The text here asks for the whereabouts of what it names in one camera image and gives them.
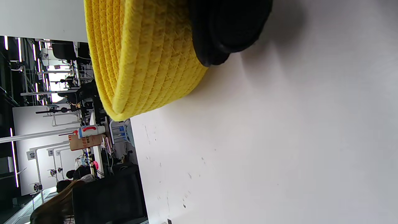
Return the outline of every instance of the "white wall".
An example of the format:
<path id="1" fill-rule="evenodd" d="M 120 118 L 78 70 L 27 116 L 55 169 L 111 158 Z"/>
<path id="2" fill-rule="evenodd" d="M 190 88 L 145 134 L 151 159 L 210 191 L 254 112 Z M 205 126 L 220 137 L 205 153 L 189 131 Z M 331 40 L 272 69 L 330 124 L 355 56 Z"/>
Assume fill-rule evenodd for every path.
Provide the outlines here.
<path id="1" fill-rule="evenodd" d="M 43 106 L 13 108 L 15 134 L 16 135 L 31 134 L 31 133 L 46 132 L 50 130 L 60 130 L 60 129 L 79 126 L 79 124 L 75 124 L 75 125 L 53 127 L 51 125 L 53 118 L 43 118 L 43 115 L 45 114 L 35 113 L 36 111 L 43 111 L 43 110 L 45 110 L 45 107 Z M 56 117 L 57 124 L 69 123 L 76 120 L 77 120 L 76 117 L 72 115 Z M 26 152 L 33 147 L 54 144 L 67 140 L 68 136 L 54 135 L 49 137 L 41 137 L 41 138 L 17 141 L 16 150 L 18 155 L 19 170 L 21 171 L 25 167 L 27 167 L 27 169 L 20 174 L 20 186 L 21 186 L 22 195 L 32 193 L 33 187 L 29 186 L 29 184 L 39 181 L 37 176 L 36 161 L 35 160 L 28 161 Z M 40 177 L 43 188 L 47 189 L 55 186 L 57 184 L 56 179 L 54 177 L 50 178 L 49 177 L 50 173 L 49 171 L 47 171 L 49 169 L 54 168 L 53 158 L 48 156 L 47 150 L 45 149 L 39 149 L 37 154 L 39 159 Z M 74 152 L 69 150 L 62 151 L 62 165 L 64 168 L 64 174 L 66 174 L 68 170 L 74 169 L 74 159 L 80 155 L 81 155 L 80 150 Z M 56 156 L 55 158 L 56 158 L 57 167 L 60 167 L 59 156 Z M 58 174 L 58 178 L 59 180 L 61 180 L 62 176 Z"/>
<path id="2" fill-rule="evenodd" d="M 0 0 L 0 35 L 87 42 L 83 0 Z"/>

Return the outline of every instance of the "white table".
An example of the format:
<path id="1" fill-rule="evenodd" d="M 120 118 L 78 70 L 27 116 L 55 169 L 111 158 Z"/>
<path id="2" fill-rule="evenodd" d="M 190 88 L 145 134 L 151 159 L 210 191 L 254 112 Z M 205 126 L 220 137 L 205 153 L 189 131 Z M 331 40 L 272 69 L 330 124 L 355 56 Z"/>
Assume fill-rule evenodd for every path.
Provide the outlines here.
<path id="1" fill-rule="evenodd" d="M 254 47 L 131 118 L 151 224 L 398 223 L 398 2 L 274 3 Z"/>

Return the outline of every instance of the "woman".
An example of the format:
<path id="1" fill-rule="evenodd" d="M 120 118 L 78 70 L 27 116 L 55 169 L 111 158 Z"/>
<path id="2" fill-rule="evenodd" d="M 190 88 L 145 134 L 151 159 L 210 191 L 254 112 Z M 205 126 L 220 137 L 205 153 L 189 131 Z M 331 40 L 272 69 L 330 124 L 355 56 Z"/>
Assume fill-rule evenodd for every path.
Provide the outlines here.
<path id="1" fill-rule="evenodd" d="M 78 181 L 73 181 L 55 197 L 35 209 L 30 215 L 30 223 L 74 224 L 72 190 L 91 181 L 94 181 L 94 176 L 91 174 L 82 177 Z"/>

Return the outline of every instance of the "white partition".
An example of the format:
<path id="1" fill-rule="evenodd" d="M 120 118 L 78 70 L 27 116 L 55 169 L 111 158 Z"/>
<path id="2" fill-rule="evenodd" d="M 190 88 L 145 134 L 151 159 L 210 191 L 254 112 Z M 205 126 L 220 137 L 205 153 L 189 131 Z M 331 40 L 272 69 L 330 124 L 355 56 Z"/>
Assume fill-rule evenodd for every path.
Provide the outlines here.
<path id="1" fill-rule="evenodd" d="M 46 107 L 44 106 L 29 106 L 29 107 L 17 107 L 13 108 L 14 115 L 14 126 L 15 126 L 15 134 L 31 134 L 37 132 L 44 132 L 50 130 L 59 130 L 71 127 L 78 127 L 79 124 L 71 124 L 59 127 L 53 127 L 52 122 L 53 118 L 47 117 L 43 118 L 46 114 L 36 114 L 36 111 L 43 111 Z M 76 121 L 76 117 L 72 115 L 65 116 L 57 116 L 56 122 L 57 124 L 65 124 L 68 122 Z M 18 155 L 18 166 L 19 170 L 22 171 L 19 175 L 20 178 L 20 186 L 21 186 L 21 194 L 27 195 L 33 192 L 33 187 L 29 184 L 34 182 L 38 182 L 38 175 L 36 169 L 35 160 L 28 160 L 26 152 L 29 151 L 29 148 L 39 147 L 43 145 L 49 145 L 54 143 L 59 143 L 63 141 L 67 141 L 68 136 L 48 136 L 41 138 L 34 138 L 28 140 L 22 140 L 16 142 L 16 150 Z M 75 158 L 82 154 L 81 150 L 78 151 L 62 151 L 62 165 L 64 168 L 64 174 L 68 170 L 74 169 Z M 54 168 L 54 161 L 52 157 L 48 156 L 46 149 L 40 149 L 37 152 L 39 159 L 39 168 L 40 168 L 40 176 L 44 189 L 55 186 L 56 179 L 53 177 L 49 177 L 50 173 L 49 169 Z M 60 157 L 56 156 L 56 165 L 60 166 Z"/>

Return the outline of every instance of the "person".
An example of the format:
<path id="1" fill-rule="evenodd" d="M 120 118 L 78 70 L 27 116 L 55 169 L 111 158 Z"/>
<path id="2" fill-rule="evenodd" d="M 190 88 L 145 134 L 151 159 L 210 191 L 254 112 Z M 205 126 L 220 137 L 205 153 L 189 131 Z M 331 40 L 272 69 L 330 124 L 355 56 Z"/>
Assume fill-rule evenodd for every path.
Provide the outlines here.
<path id="1" fill-rule="evenodd" d="M 94 180 L 94 176 L 89 174 L 82 177 L 78 181 L 73 181 L 59 194 L 35 209 L 30 215 L 30 223 L 73 224 L 74 214 L 72 205 L 72 190 Z"/>
<path id="2" fill-rule="evenodd" d="M 58 183 L 57 183 L 57 193 L 60 193 L 61 191 L 63 191 L 71 183 L 72 183 L 71 180 L 58 181 Z"/>
<path id="3" fill-rule="evenodd" d="M 74 77 L 73 76 L 67 76 L 65 79 L 61 79 L 59 82 L 60 83 L 67 83 L 69 87 L 75 87 L 76 85 L 74 84 Z"/>
<path id="4" fill-rule="evenodd" d="M 76 170 L 69 170 L 66 173 L 66 177 L 73 180 L 79 180 L 81 177 L 91 174 L 91 169 L 88 166 L 81 165 Z"/>

